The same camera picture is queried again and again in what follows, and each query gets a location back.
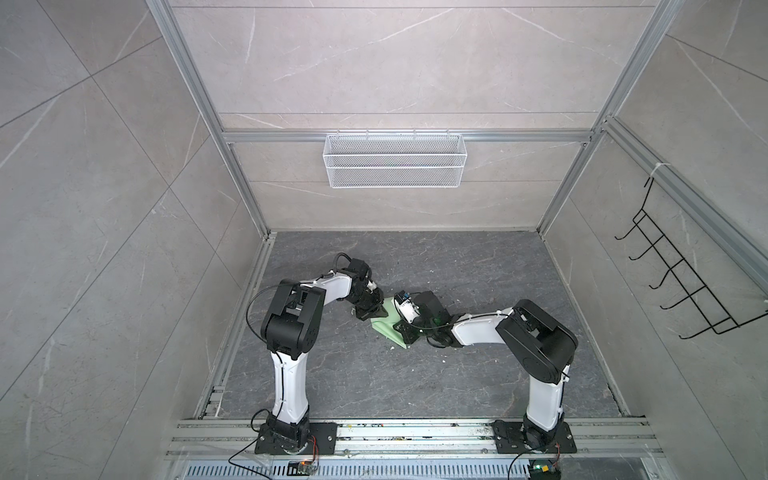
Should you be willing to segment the light green paper sheet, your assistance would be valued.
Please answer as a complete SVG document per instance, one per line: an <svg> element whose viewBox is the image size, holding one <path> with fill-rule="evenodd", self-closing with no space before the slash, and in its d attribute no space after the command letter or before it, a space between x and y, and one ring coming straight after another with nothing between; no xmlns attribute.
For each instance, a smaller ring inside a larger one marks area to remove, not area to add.
<svg viewBox="0 0 768 480"><path fill-rule="evenodd" d="M395 325L398 324L402 318L398 312L393 297L386 297L384 299L383 308L386 311L384 317L376 317L370 320L371 326L379 334L383 335L390 341L403 349L407 349L408 346L404 341L403 335L395 329Z"/></svg>

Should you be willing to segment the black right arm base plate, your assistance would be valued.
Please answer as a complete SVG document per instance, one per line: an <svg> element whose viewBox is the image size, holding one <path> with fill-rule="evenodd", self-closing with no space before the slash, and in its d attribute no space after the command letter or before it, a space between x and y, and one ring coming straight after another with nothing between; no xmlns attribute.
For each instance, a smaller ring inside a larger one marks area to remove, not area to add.
<svg viewBox="0 0 768 480"><path fill-rule="evenodd" d="M490 424L499 454L574 454L577 446L570 426L560 419L552 430L543 430L528 418L522 421L495 420Z"/></svg>

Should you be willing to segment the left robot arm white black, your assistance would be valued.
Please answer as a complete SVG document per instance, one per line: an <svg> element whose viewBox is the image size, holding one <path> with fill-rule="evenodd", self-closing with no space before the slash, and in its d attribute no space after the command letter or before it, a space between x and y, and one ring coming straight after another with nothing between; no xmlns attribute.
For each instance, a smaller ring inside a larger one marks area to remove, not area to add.
<svg viewBox="0 0 768 480"><path fill-rule="evenodd" d="M275 374L275 401L266 425L288 451L299 451L309 441L307 360L319 335L324 307L347 301L360 320L387 315L383 292L368 263L345 253L337 257L348 265L313 280L281 280L262 322L261 337Z"/></svg>

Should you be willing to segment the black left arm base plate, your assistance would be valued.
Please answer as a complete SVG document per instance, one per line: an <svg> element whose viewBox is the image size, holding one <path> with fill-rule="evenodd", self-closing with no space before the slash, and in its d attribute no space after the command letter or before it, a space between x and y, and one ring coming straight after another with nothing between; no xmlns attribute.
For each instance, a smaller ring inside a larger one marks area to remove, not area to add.
<svg viewBox="0 0 768 480"><path fill-rule="evenodd" d="M332 455L335 452L338 427L337 423L332 422L304 422L298 425L264 423L259 428L254 453Z"/></svg>

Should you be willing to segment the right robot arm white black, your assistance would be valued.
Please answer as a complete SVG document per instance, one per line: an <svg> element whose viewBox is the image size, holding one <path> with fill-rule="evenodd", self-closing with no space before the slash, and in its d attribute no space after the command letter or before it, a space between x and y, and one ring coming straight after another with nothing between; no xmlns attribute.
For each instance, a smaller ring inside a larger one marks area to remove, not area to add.
<svg viewBox="0 0 768 480"><path fill-rule="evenodd" d="M399 317L395 339L406 346L425 338L435 348L505 345L529 375L529 400L521 433L527 448L541 451L564 423L564 385L578 347L566 326L531 300L482 314L452 315L431 291L400 291L390 299Z"/></svg>

